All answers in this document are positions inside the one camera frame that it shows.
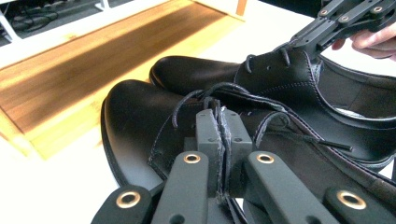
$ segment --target black dress shoe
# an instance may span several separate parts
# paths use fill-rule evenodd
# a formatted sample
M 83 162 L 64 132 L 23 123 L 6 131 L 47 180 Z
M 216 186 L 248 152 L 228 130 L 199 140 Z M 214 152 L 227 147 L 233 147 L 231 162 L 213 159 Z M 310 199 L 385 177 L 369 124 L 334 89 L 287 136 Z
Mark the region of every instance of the black dress shoe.
M 116 85 L 103 103 L 101 126 L 107 159 L 120 185 L 147 190 L 160 186 L 169 176 L 175 157 L 185 150 L 195 150 L 186 139 L 196 137 L 197 114 L 205 109 L 212 111 L 214 120 L 220 120 L 226 109 L 236 112 L 251 137 L 252 150 L 275 153 L 320 202 L 328 200 L 329 189 L 348 187 L 361 197 L 375 199 L 385 210 L 396 208 L 394 182 L 329 147 L 334 144 L 320 139 L 286 106 L 230 83 L 194 91 L 186 97 L 141 81 L 126 80 Z M 218 124 L 219 145 L 224 146 L 230 125 Z M 234 156 L 232 147 L 225 153 Z M 220 205 L 210 202 L 214 203 L 208 210 L 207 223 L 230 223 L 234 218 L 230 211 L 217 209 Z M 255 204 L 254 198 L 250 197 L 250 202 Z M 359 217 L 355 213 L 343 216 Z
M 280 48 L 244 63 L 166 57 L 150 71 L 151 82 L 186 94 L 229 81 L 294 110 L 320 136 L 352 146 L 343 152 L 371 169 L 396 151 L 396 78 L 366 74 L 302 51 Z

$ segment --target leather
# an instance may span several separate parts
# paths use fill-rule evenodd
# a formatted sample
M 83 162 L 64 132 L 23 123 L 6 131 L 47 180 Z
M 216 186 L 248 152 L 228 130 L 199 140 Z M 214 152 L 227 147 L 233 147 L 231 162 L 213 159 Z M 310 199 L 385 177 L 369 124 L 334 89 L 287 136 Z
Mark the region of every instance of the leather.
M 165 57 L 153 65 L 149 76 L 154 85 L 177 94 L 231 81 L 279 101 L 325 140 L 352 146 L 351 152 L 343 153 L 372 169 L 387 165 L 396 152 L 394 77 L 350 70 L 322 56 L 312 64 L 303 51 L 282 48 L 241 64 Z
M 211 95 L 215 101 L 223 99 L 222 106 L 240 115 L 258 150 L 282 158 L 320 201 L 330 187 L 349 187 L 396 211 L 394 182 L 331 147 L 317 144 L 315 132 L 286 106 L 236 90 L 220 89 Z M 190 99 L 179 109 L 175 128 L 171 116 L 181 100 L 180 95 L 137 80 L 122 81 L 110 91 L 101 113 L 102 138 L 120 185 L 152 190 L 167 179 L 173 160 L 186 149 L 184 139 L 195 136 L 195 115 L 215 105 Z M 229 223 L 220 220 L 227 219 L 230 211 L 214 203 L 210 206 L 217 208 L 209 209 L 208 223 Z

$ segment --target wooden floor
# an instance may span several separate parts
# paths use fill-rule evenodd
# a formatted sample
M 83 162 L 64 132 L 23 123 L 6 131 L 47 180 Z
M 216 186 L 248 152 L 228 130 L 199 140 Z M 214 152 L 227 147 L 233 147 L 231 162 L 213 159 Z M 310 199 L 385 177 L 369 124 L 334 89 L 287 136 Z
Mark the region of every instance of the wooden floor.
M 148 81 L 161 57 L 197 56 L 241 24 L 192 1 L 166 2 L 3 68 L 1 112 L 49 158 L 100 125 L 101 104 L 116 83 Z

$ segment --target black leather shoe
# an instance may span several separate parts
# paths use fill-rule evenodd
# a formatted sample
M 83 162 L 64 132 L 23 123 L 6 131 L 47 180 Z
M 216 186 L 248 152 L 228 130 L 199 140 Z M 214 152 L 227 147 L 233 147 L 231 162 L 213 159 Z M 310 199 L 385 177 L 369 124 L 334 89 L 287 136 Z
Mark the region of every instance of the black leather shoe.
M 329 189 L 348 187 L 361 197 L 374 198 L 385 210 L 394 211 L 394 182 L 328 147 L 332 143 L 322 141 L 286 106 L 229 83 L 194 91 L 186 97 L 136 80 L 116 85 L 103 103 L 101 125 L 107 159 L 120 185 L 147 190 L 160 186 L 169 176 L 175 157 L 194 150 L 186 139 L 196 136 L 196 115 L 204 109 L 212 111 L 214 120 L 221 119 L 225 109 L 236 112 L 254 144 L 252 150 L 275 153 L 320 202 L 328 200 Z M 227 141 L 229 126 L 219 122 L 220 145 Z M 229 152 L 235 155 L 232 147 Z M 212 205 L 207 223 L 230 223 L 234 218 L 228 209 Z M 349 212 L 343 216 L 359 217 Z
M 324 139 L 352 146 L 344 153 L 372 169 L 384 167 L 396 151 L 395 77 L 350 70 L 324 57 L 311 64 L 304 52 L 285 48 L 241 64 L 166 57 L 149 77 L 178 94 L 228 81 L 275 99 Z

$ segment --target hand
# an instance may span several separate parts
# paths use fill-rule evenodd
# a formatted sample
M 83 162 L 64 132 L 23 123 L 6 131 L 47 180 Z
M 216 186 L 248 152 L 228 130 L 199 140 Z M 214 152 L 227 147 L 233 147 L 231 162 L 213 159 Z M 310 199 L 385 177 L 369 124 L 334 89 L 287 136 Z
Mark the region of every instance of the hand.
M 390 58 L 396 62 L 396 23 L 376 33 L 360 31 L 350 39 L 354 50 L 376 59 Z M 332 49 L 340 49 L 344 44 L 345 39 L 337 40 Z

